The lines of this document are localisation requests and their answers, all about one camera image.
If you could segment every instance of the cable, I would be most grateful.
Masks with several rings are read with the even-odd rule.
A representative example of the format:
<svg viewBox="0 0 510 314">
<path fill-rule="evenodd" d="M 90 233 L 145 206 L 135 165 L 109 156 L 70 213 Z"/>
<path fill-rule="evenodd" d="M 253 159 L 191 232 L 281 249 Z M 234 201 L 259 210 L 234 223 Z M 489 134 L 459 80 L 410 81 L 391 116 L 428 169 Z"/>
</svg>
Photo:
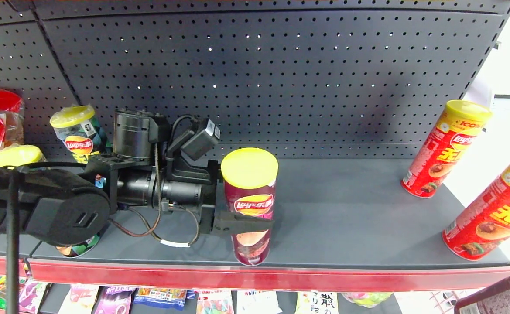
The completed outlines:
<svg viewBox="0 0 510 314">
<path fill-rule="evenodd" d="M 156 144 L 156 147 L 154 150 L 154 166 L 156 167 L 157 173 L 161 173 L 159 149 L 160 149 L 160 144 L 158 143 L 158 144 Z M 119 230 L 123 231 L 125 234 L 130 235 L 132 237 L 143 237 L 143 236 L 147 236 L 147 235 L 151 234 L 154 231 L 154 229 L 156 229 L 156 227 L 161 219 L 161 177 L 160 177 L 160 175 L 156 176 L 156 184 L 157 184 L 157 200 L 158 200 L 158 202 L 157 202 L 157 218 L 156 218 L 156 221 L 154 222 L 153 226 L 151 226 L 151 227 L 149 226 L 149 229 L 145 233 L 135 234 L 134 232 L 129 231 L 127 228 L 123 227 L 120 223 L 113 220 L 112 218 L 107 219 L 107 221 L 111 222 L 113 224 L 113 226 L 116 226 L 117 228 L 119 228 Z"/>
<path fill-rule="evenodd" d="M 173 242 L 173 241 L 168 241 L 168 240 L 160 240 L 160 244 L 163 244 L 163 245 L 167 245 L 167 246 L 172 246 L 174 248 L 190 248 L 191 245 L 193 245 L 195 242 L 197 242 L 197 240 L 199 239 L 199 220 L 197 219 L 197 216 L 195 216 L 195 214 L 190 210 L 188 209 L 187 207 L 183 207 L 181 205 L 177 205 L 177 207 L 185 210 L 187 213 L 190 213 L 191 216 L 193 216 L 193 218 L 195 219 L 195 226 L 197 226 L 197 232 L 195 233 L 195 237 L 193 237 L 193 240 L 185 243 L 185 242 Z"/>
<path fill-rule="evenodd" d="M 171 144 L 171 142 L 173 142 L 173 137 L 175 136 L 175 131 L 177 130 L 177 126 L 179 125 L 179 123 L 181 123 L 181 121 L 183 121 L 185 119 L 191 119 L 193 121 L 196 120 L 195 117 L 193 117 L 192 115 L 182 115 L 181 117 L 177 118 L 177 120 L 175 120 L 175 122 L 171 126 L 171 135 L 169 136 L 168 146 Z"/>
<path fill-rule="evenodd" d="M 195 242 L 197 242 L 197 240 L 199 239 L 199 236 L 200 236 L 200 232 L 199 232 L 199 220 L 197 219 L 197 216 L 195 216 L 195 214 L 190 210 L 188 209 L 187 207 L 183 207 L 183 206 L 180 206 L 178 205 L 179 208 L 185 210 L 186 212 L 190 213 L 193 218 L 195 219 L 195 224 L 197 226 L 197 233 L 195 234 L 195 237 L 193 237 L 193 240 L 189 241 L 186 245 L 187 245 L 187 248 L 190 247 L 191 245 L 195 244 Z M 148 223 L 147 219 L 143 216 L 143 214 L 139 213 L 139 211 L 137 211 L 136 209 L 133 209 L 131 207 L 129 207 L 128 209 L 129 211 L 137 214 L 137 216 L 139 216 L 139 218 L 143 221 L 144 225 L 147 227 L 147 228 L 151 228 L 150 224 Z M 166 243 L 169 242 L 171 244 L 177 244 L 179 245 L 179 247 L 183 247 L 185 245 L 185 243 L 178 243 L 178 242 L 171 242 L 171 241 L 167 241 L 167 240 L 162 240 L 162 238 L 160 238 L 159 235 L 157 235 L 155 232 L 152 231 L 151 233 L 151 236 L 153 238 L 155 238 L 157 241 L 159 241 L 159 243 L 162 243 L 162 244 L 165 244 L 167 245 Z"/>
<path fill-rule="evenodd" d="M 143 216 L 143 214 L 141 214 L 139 211 L 137 211 L 136 209 L 133 209 L 131 207 L 129 207 L 127 210 L 133 212 L 133 213 L 136 213 L 137 216 L 139 216 L 139 218 L 143 221 L 144 225 L 150 229 L 151 226 L 150 224 L 148 223 L 148 220 Z M 154 231 L 151 232 L 151 236 L 153 238 L 155 238 L 157 241 L 161 241 L 161 237 L 159 235 L 157 235 Z"/>
</svg>

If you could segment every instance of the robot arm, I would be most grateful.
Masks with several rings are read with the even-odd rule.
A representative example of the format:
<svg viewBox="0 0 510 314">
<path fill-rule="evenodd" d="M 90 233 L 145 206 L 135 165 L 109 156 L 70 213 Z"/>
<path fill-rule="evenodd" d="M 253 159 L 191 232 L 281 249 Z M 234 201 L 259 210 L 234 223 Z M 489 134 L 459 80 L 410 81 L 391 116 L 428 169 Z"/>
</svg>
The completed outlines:
<svg viewBox="0 0 510 314">
<path fill-rule="evenodd" d="M 171 127 L 165 116 L 118 109 L 112 154 L 93 155 L 79 175 L 61 169 L 21 174 L 20 233 L 55 246 L 77 244 L 99 232 L 110 215 L 126 205 L 158 207 L 168 213 L 190 211 L 199 216 L 201 234 L 270 229 L 272 220 L 216 211 L 219 163 L 209 160 L 207 167 L 194 167 L 182 153 L 199 159 L 218 143 L 219 129 L 209 119 L 191 120 L 191 126 L 173 140 L 179 119 Z M 28 167 L 59 165 L 67 163 Z M 14 170 L 0 168 L 0 234 L 6 231 L 10 171 Z"/>
</svg>

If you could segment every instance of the white cable tie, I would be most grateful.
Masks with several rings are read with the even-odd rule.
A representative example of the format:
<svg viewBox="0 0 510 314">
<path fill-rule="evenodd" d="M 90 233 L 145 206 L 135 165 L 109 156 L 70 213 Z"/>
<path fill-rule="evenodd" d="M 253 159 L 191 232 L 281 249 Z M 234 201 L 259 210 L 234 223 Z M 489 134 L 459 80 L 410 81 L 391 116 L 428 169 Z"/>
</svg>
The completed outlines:
<svg viewBox="0 0 510 314">
<path fill-rule="evenodd" d="M 164 240 L 164 239 L 160 240 L 160 244 L 167 245 L 167 246 L 172 246 L 173 248 L 190 248 L 191 247 L 189 245 L 189 243 L 185 243 L 185 242 L 173 242 L 173 241 L 167 241 L 167 240 Z"/>
</svg>

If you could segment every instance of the yellow lid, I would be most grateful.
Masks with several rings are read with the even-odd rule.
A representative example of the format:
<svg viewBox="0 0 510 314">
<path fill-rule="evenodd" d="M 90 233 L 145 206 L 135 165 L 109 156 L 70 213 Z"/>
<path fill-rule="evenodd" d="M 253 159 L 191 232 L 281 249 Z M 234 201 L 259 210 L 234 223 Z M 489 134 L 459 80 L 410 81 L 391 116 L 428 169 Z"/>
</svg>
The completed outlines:
<svg viewBox="0 0 510 314">
<path fill-rule="evenodd" d="M 62 129 L 63 127 L 70 127 L 91 119 L 95 113 L 94 108 L 90 105 L 65 107 L 61 111 L 54 113 L 51 119 L 49 119 L 49 124 L 56 129 Z"/>
<path fill-rule="evenodd" d="M 41 150 L 34 145 L 11 145 L 0 150 L 0 167 L 37 163 L 42 156 Z"/>
<path fill-rule="evenodd" d="M 493 115 L 489 109 L 482 105 L 460 99 L 448 101 L 445 106 L 445 110 L 464 119 L 470 119 L 482 123 L 487 122 Z"/>
<path fill-rule="evenodd" d="M 223 179 L 241 189 L 270 185 L 278 174 L 278 161 L 264 149 L 247 147 L 232 151 L 222 160 Z"/>
</svg>

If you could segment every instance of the black pole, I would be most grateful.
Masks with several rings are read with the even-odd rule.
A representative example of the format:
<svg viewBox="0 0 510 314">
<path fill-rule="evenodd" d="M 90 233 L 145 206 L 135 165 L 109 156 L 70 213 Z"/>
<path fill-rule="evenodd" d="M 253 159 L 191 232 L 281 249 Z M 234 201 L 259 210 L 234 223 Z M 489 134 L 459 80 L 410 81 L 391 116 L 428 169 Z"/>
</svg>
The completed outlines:
<svg viewBox="0 0 510 314">
<path fill-rule="evenodd" d="M 9 177 L 9 196 L 7 199 L 7 276 L 6 276 L 6 314 L 18 314 L 19 297 L 19 234 L 20 216 L 18 192 L 20 172 L 13 170 Z"/>
</svg>

